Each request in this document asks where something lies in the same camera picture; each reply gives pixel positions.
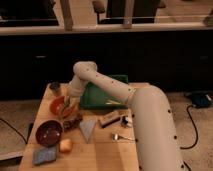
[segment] food item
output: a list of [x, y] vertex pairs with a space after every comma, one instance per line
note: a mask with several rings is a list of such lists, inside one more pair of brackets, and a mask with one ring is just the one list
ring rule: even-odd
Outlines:
[[78, 127], [83, 117], [80, 113], [76, 113], [69, 120], [63, 122], [64, 132], [73, 130]]
[[69, 153], [72, 151], [73, 142], [70, 139], [64, 139], [60, 141], [60, 152]]

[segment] red bowl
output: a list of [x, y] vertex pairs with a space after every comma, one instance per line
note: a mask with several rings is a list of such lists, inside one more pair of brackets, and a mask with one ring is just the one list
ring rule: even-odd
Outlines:
[[64, 105], [64, 96], [60, 96], [56, 99], [54, 99], [50, 104], [50, 111], [57, 116], [60, 116], [62, 118], [68, 117], [75, 109], [75, 104], [72, 106], [66, 107], [64, 110], [62, 110]]

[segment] chair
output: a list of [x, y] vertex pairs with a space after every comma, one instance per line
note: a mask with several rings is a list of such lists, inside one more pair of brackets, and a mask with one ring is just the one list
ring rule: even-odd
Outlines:
[[[100, 0], [92, 2], [97, 14], [98, 24], [122, 24], [125, 0], [108, 0], [107, 8]], [[132, 23], [154, 23], [160, 0], [135, 0]], [[106, 13], [106, 18], [100, 19], [100, 14]]]

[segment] spoon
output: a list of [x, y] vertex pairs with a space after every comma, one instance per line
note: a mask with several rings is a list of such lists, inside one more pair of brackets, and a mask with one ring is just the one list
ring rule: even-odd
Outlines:
[[129, 138], [129, 137], [125, 137], [125, 136], [122, 136], [122, 135], [119, 135], [119, 134], [113, 134], [113, 133], [112, 133], [112, 139], [116, 140], [116, 141], [119, 140], [119, 139], [135, 141], [135, 139], [133, 139], [133, 138]]

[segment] cup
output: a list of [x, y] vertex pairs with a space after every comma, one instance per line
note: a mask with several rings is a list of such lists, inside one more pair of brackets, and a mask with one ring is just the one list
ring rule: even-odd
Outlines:
[[49, 89], [55, 97], [61, 96], [61, 84], [59, 82], [52, 82], [49, 85]]

